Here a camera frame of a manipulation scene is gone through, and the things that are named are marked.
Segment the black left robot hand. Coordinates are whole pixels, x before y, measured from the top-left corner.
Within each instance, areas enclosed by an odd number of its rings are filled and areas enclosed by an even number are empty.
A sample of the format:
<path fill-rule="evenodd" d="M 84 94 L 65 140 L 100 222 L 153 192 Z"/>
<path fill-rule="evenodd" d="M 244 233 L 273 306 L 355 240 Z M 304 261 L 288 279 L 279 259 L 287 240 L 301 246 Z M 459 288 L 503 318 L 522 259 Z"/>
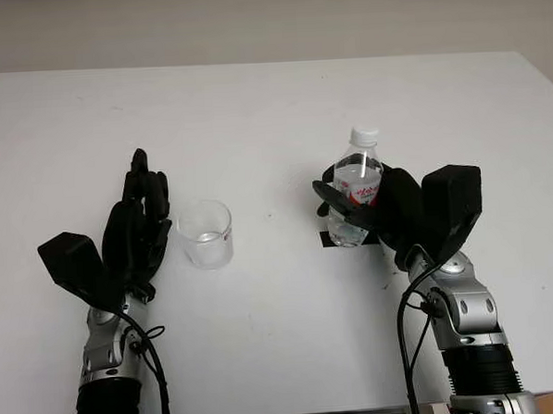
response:
<path fill-rule="evenodd" d="M 102 260 L 124 292 L 149 303 L 156 295 L 151 280 L 162 264 L 171 228 L 168 178 L 148 169 L 141 148 L 125 176 L 122 198 L 107 220 Z"/>

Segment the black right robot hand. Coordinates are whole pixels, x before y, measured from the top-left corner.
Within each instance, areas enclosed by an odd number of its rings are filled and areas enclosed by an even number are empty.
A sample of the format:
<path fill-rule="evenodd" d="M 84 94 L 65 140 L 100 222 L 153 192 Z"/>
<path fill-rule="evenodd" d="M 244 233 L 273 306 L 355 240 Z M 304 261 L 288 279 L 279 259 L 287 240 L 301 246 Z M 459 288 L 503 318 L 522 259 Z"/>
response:
<path fill-rule="evenodd" d="M 333 168 L 329 167 L 319 180 L 314 180 L 312 189 L 322 203 L 318 215 L 325 217 L 330 210 L 352 226 L 378 236 L 395 251 L 399 270 L 409 270 L 416 257 L 422 255 L 429 266 L 437 265 L 434 255 L 421 240 L 424 224 L 421 187 L 413 177 L 401 168 L 392 168 L 383 163 L 383 176 L 373 206 L 350 201 L 342 192 L 333 188 Z"/>

